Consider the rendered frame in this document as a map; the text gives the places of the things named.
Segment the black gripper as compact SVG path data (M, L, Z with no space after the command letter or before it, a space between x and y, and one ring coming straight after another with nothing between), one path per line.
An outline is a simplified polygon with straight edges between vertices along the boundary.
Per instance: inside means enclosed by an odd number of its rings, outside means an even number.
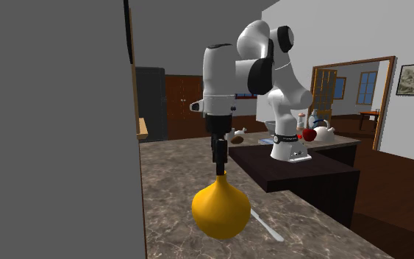
M212 159L216 164L216 175L224 175L225 164L227 163L227 141L225 134L232 130L232 115L211 116L206 115L206 130L211 134Z

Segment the brown wooden cabinet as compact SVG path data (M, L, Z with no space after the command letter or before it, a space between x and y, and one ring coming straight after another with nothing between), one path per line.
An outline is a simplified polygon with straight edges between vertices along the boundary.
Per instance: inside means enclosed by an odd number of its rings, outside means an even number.
M190 104L201 99L200 76L165 76L168 140L207 136L201 113L190 111Z

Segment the yellow round vase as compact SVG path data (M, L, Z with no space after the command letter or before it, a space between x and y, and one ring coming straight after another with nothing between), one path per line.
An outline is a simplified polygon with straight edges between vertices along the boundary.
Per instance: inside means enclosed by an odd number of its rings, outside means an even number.
M249 198L228 182L225 171L193 197L191 212L199 229L211 238L229 239L241 233L251 215Z

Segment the dark refrigerator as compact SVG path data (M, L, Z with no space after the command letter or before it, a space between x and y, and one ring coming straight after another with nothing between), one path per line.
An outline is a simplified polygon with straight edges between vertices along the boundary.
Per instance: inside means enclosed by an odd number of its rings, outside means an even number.
M136 85L138 112L144 118L148 136L143 142L166 141L167 99L165 94L165 69L137 67Z

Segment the white knife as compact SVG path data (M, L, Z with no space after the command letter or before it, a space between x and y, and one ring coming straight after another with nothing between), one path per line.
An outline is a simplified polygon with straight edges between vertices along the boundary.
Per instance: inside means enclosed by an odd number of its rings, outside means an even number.
M260 216L251 209L251 215L258 220L258 222L268 231L268 233L278 242L283 242L285 239L274 229L272 229L270 226L268 226L261 218Z

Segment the dark robot stand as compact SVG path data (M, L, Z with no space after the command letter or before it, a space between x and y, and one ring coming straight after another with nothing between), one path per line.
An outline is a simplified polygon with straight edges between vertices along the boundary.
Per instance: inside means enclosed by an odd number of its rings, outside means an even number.
M310 149L311 159L289 163L270 156L272 146L229 148L229 156L266 192L291 191L350 228L360 170L355 145Z

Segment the clear glass bottle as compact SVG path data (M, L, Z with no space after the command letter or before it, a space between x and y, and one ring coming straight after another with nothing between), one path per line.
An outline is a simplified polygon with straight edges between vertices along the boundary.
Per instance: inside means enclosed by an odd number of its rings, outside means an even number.
M311 115L307 119L307 123L308 123L309 129L314 129L315 127L318 126L318 110L317 109L314 109L312 111Z

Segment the white kettle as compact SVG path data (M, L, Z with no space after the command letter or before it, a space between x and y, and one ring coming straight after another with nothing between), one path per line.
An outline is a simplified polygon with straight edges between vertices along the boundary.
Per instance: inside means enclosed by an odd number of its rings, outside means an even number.
M325 127L317 126L313 128L316 131L316 137L314 141L333 142L335 140L335 128L331 127L330 123L327 120L323 120L323 122L326 124Z

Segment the wooden glazed door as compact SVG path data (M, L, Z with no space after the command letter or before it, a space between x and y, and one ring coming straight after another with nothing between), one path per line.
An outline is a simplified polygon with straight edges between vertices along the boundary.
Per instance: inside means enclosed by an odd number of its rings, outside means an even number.
M313 109L319 119L330 121L337 71L317 69L313 88Z

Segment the small blue window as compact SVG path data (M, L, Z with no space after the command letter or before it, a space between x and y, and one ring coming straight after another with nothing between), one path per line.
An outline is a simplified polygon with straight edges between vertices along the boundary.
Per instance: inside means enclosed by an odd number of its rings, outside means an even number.
M344 92L346 87L346 78L337 77L335 81L335 89L333 99L343 99Z

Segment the wooden table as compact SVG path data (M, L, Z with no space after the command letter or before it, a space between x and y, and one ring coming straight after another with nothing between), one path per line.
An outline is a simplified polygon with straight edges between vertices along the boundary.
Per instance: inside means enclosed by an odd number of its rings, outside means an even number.
M359 130L362 130L364 118L366 116L373 116L374 117L374 127L373 127L373 131L376 131L377 124L378 124L378 120L379 120L379 115L380 115L380 112L379 111L365 111L365 112L360 112Z

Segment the large blue window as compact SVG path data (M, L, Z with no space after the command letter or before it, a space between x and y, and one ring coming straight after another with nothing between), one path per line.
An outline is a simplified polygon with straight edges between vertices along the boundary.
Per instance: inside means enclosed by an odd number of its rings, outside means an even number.
M372 105L377 71L366 71L360 74L356 104Z

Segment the grey tall cabinet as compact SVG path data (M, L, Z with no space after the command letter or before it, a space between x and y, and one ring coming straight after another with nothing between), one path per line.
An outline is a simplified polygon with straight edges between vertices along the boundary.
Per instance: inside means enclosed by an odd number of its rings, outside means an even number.
M0 0L0 259L146 259L129 0Z

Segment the wooden door frame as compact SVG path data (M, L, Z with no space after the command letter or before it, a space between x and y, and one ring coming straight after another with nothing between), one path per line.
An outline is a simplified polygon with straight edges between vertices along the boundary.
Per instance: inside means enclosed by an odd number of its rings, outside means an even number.
M376 151L379 151L380 149L383 128L385 125L385 117L386 117L385 114L387 112L390 90L393 85L394 72L396 70L397 56L375 57L375 58L369 58L365 60L354 60L354 61L348 61L348 62L342 62L342 63L316 65L316 66L313 66L313 69L312 69L312 79L311 79L312 82L310 84L310 90L313 94L315 94L316 76L319 70L327 70L328 68L332 68L335 66L356 65L356 64L382 62L382 61L388 61L388 68L387 68L387 73L386 73L386 77L384 81L384 90L382 91L380 112L377 118L378 125L374 133L374 142L372 146L372 149Z

